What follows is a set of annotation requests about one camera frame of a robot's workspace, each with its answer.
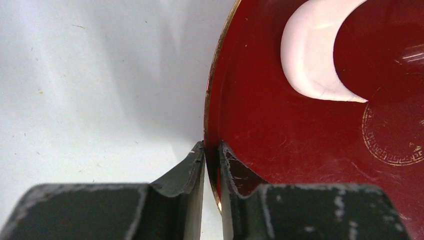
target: white background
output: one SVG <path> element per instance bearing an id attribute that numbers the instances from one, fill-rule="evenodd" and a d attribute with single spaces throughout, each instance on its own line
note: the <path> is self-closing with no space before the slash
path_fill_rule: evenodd
<path id="1" fill-rule="evenodd" d="M 180 162 L 233 3 L 0 0 L 0 226 L 35 184 L 152 182 Z M 222 239 L 204 187 L 201 239 Z"/>

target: crescent shape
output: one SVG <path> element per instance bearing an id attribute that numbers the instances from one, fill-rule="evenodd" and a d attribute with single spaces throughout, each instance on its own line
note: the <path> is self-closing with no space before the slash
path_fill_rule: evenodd
<path id="1" fill-rule="evenodd" d="M 282 34 L 281 64 L 294 90 L 313 99 L 367 102 L 343 85 L 333 58 L 342 23 L 365 1 L 309 0 L 290 17 Z"/>

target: gold decorative pattern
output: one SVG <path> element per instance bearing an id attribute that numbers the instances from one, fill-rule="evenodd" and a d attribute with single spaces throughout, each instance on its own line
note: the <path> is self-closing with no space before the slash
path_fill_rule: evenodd
<path id="1" fill-rule="evenodd" d="M 207 81 L 206 97 L 205 97 L 205 101 L 204 101 L 204 113 L 203 113 L 203 136 L 204 136 L 205 145 L 208 144 L 207 141 L 208 141 L 209 105 L 210 105 L 210 100 L 211 100 L 211 89 L 212 89 L 212 84 L 213 84 L 213 81 L 214 81 L 215 68 L 217 66 L 218 57 L 221 53 L 221 48 L 223 46 L 224 39 L 227 35 L 231 21 L 233 20 L 233 17 L 236 13 L 237 8 L 239 7 L 240 2 L 241 2 L 241 0 L 236 0 L 234 5 L 231 8 L 231 11 L 228 14 L 228 17 L 225 21 L 221 35 L 219 36 L 218 44 L 216 45 L 215 54 L 213 55 L 212 65 L 211 65 L 210 71 L 209 71 L 209 78 L 208 78 L 208 81 Z M 210 185 L 211 185 L 211 188 L 212 188 L 213 196 L 215 198 L 218 209 L 221 212 L 221 200 L 218 196 L 217 180 L 211 179 L 211 178 L 209 178 L 209 179 L 210 179 Z"/>
<path id="2" fill-rule="evenodd" d="M 376 134 L 371 128 L 375 114 L 370 104 L 367 104 L 362 117 L 362 137 L 369 152 L 378 160 L 392 166 L 408 166 L 424 160 L 424 149 L 419 143 L 409 142 L 410 152 L 407 154 L 393 153 L 386 146 L 381 146 L 376 140 Z"/>

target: plate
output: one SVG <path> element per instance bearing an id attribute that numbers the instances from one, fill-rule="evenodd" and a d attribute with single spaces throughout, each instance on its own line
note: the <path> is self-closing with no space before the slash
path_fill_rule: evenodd
<path id="1" fill-rule="evenodd" d="M 424 2 L 368 0 L 342 24 L 334 65 L 367 103 L 297 93 L 280 59 L 286 22 L 305 0 L 241 0 L 228 17 L 206 93 L 204 137 L 219 202 L 217 149 L 269 183 L 370 183 L 424 239 Z"/>

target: gold rim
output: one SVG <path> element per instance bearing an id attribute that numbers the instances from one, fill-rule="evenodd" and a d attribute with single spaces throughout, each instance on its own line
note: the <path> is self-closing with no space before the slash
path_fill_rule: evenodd
<path id="1" fill-rule="evenodd" d="M 224 39 L 227 35 L 228 28 L 230 27 L 231 21 L 233 20 L 233 17 L 235 15 L 236 10 L 239 7 L 241 1 L 242 0 L 235 0 L 235 3 L 232 6 L 231 11 L 229 12 L 228 17 L 225 21 L 221 35 L 219 36 L 218 44 L 216 45 L 216 49 L 215 49 L 215 54 L 213 55 L 213 61 L 212 61 L 212 65 L 210 67 L 209 78 L 207 80 L 206 97 L 205 97 L 204 113 L 203 113 L 203 121 L 204 121 L 203 122 L 203 135 L 204 135 L 205 141 L 207 141 L 207 139 L 208 139 L 209 104 L 210 104 L 210 100 L 211 100 L 211 88 L 212 88 L 212 83 L 214 81 L 215 68 L 217 66 L 218 57 L 221 53 L 221 48 L 223 46 Z M 217 186 L 216 186 L 217 180 L 216 179 L 211 180 L 211 178 L 209 178 L 209 181 L 210 181 L 210 186 L 212 188 L 213 197 L 215 198 L 216 205 L 218 206 L 219 212 L 221 212 L 221 200 L 218 197 L 218 190 L 217 190 Z"/>

